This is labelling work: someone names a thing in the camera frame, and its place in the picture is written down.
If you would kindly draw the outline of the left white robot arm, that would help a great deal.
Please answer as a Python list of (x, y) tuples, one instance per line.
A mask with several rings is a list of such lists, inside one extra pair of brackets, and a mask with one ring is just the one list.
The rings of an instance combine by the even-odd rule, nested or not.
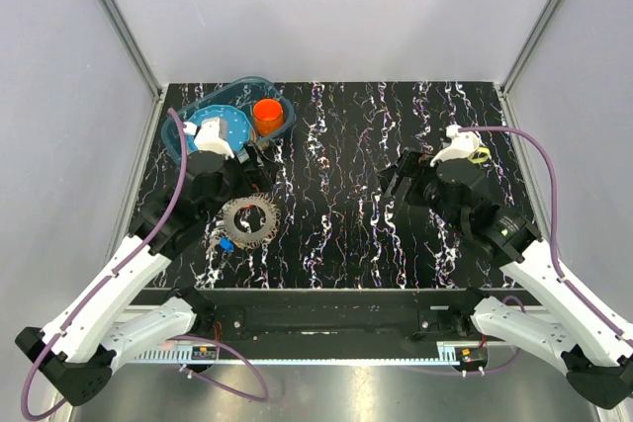
[(278, 165), (252, 142), (244, 149), (245, 160), (211, 151), (183, 158), (176, 183), (141, 208), (87, 289), (44, 327), (26, 327), (18, 334), (15, 343), (33, 364), (30, 378), (42, 374), (63, 401), (80, 406), (125, 363), (165, 340), (241, 338), (244, 308), (214, 303), (192, 287), (171, 290), (163, 304), (126, 324), (116, 319), (156, 275), (202, 238), (209, 217), (229, 203), (272, 190)]

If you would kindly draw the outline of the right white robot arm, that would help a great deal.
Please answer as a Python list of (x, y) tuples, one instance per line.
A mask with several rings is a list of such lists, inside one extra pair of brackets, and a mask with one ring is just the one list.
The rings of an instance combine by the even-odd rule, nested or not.
[(378, 177), (387, 197), (409, 179), (409, 206), (433, 211), (554, 319), (548, 323), (470, 288), (448, 317), (455, 336), (467, 340), (481, 333), (530, 353), (561, 372), (581, 397), (602, 409), (612, 409), (631, 396), (627, 323), (562, 263), (551, 261), (551, 247), (536, 225), (493, 199), (480, 166), (466, 158), (434, 164), (424, 154), (406, 150)]

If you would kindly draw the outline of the blue key tag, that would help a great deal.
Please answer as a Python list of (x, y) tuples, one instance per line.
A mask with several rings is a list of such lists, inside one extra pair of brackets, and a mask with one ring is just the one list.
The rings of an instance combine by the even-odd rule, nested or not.
[(220, 242), (220, 245), (222, 246), (222, 248), (226, 252), (232, 252), (233, 251), (233, 244), (232, 244), (231, 241), (229, 241), (227, 239), (222, 239), (221, 242)]

